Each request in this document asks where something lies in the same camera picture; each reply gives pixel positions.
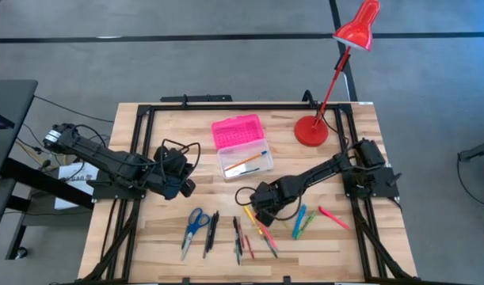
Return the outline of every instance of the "lamp base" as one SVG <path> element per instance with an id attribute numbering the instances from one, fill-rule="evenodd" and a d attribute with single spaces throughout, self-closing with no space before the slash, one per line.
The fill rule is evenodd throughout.
<path id="1" fill-rule="evenodd" d="M 314 129 L 315 116 L 304 116 L 295 125 L 295 136 L 305 146 L 320 146 L 328 138 L 328 127 L 320 120 Z"/>

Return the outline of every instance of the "lamp shade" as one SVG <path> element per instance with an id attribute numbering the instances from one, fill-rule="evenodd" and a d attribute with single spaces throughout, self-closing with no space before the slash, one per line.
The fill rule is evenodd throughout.
<path id="1" fill-rule="evenodd" d="M 378 0 L 365 0 L 354 20 L 341 26 L 334 33 L 333 38 L 350 47 L 370 51 L 372 49 L 371 26 L 379 9 Z"/>

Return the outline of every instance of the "wooden tabletop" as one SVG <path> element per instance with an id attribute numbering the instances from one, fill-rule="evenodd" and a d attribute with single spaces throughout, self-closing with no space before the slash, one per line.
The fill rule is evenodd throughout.
<path id="1" fill-rule="evenodd" d="M 119 105 L 110 149 L 129 151 L 137 105 Z M 211 125 L 228 117 L 254 113 L 259 115 L 265 129 L 274 168 L 239 180 L 225 181 L 220 172 Z M 181 282 L 182 277 L 190 277 L 191 282 L 281 282 L 283 276 L 291 276 L 293 282 L 363 281 L 351 205 L 344 195 L 340 175 L 308 188 L 303 196 L 303 202 L 308 206 L 307 215 L 320 205 L 348 224 L 350 230 L 345 230 L 329 218 L 318 215 L 301 238 L 295 241 L 292 240 L 292 231 L 282 222 L 275 221 L 269 230 L 279 248 L 278 259 L 273 257 L 265 241 L 259 238 L 243 208 L 234 201 L 234 192 L 243 186 L 255 188 L 261 181 L 269 183 L 284 175 L 300 174 L 330 159 L 341 150 L 338 136 L 332 131 L 326 142 L 319 147 L 301 145 L 293 134 L 293 127 L 295 122 L 305 115 L 314 113 L 289 110 L 157 111 L 150 156 L 153 157 L 163 139 L 172 139 L 184 144 L 199 142 L 200 164 L 192 174 L 196 190 L 189 198 L 179 194 L 171 201 L 165 201 L 161 196 L 147 192 L 147 197 L 141 203 L 129 281 Z M 353 115 L 360 139 L 365 137 L 375 140 L 386 156 L 374 105 L 353 103 Z M 333 112 L 327 111 L 326 119 L 335 126 Z M 139 153 L 143 135 L 144 131 L 139 140 Z M 196 154 L 197 151 L 191 150 L 188 154 L 189 160 L 193 161 Z M 249 194 L 250 192 L 242 192 L 239 199 L 248 200 Z M 381 242 L 405 271 L 415 275 L 416 270 L 400 210 L 388 199 L 372 201 Z M 111 204 L 112 201 L 102 201 L 94 208 L 78 278 L 90 273 L 99 261 Z M 187 257 L 180 261 L 181 241 L 187 219 L 196 207 L 202 207 L 209 215 L 219 211 L 215 244 L 206 259 L 203 259 L 207 230 L 206 227 L 202 228 L 193 237 Z M 280 216 L 291 214 L 295 208 L 296 203 L 288 205 L 280 212 Z M 234 254 L 233 216 L 241 219 L 243 233 L 249 237 L 256 257 L 251 259 L 245 251 L 241 266 L 237 265 Z M 295 219 L 287 222 L 290 229 L 294 224 Z M 113 230 L 114 222 L 109 233 L 109 244 Z M 368 240 L 367 244 L 372 274 L 377 276 L 372 246 Z M 124 253 L 123 245 L 119 253 L 116 276 L 121 274 L 120 261 Z"/>

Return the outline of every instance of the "desk lamp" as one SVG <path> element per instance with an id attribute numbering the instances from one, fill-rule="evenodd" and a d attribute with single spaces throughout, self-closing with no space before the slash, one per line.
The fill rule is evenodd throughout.
<path id="1" fill-rule="evenodd" d="M 322 120 L 326 110 L 326 102 L 330 98 L 338 75 L 344 69 L 351 48 L 365 51 L 372 49 L 372 31 L 370 28 L 379 13 L 379 9 L 380 4 L 378 0 L 365 0 L 356 13 L 354 20 L 341 26 L 334 33 L 333 38 L 347 45 L 347 50 L 337 64 L 335 75 L 328 88 L 326 98 L 322 102 L 320 111 L 315 116 L 304 116 L 296 122 L 295 136 L 300 143 L 306 146 L 320 146 L 328 137 L 328 127 Z"/>

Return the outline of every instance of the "pink pencil case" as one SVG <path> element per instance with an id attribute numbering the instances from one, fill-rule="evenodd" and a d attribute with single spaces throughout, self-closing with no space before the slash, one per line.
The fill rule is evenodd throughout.
<path id="1" fill-rule="evenodd" d="M 259 117 L 255 114 L 236 116 L 212 124 L 212 134 L 217 148 L 217 158 L 225 179 L 241 177 L 273 168 L 272 154 L 265 139 L 265 133 Z M 253 157 L 233 169 L 232 165 Z"/>

